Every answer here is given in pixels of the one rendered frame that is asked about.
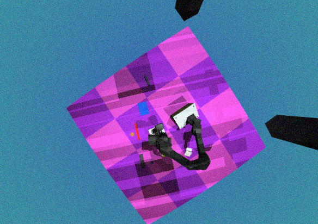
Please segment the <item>blue flat square plate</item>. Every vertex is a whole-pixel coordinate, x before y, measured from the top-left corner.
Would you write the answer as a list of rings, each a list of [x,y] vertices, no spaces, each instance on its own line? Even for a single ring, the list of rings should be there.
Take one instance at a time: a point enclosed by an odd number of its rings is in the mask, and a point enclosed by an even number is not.
[[[149,114],[148,106],[146,102],[138,103],[140,115],[146,115]]]

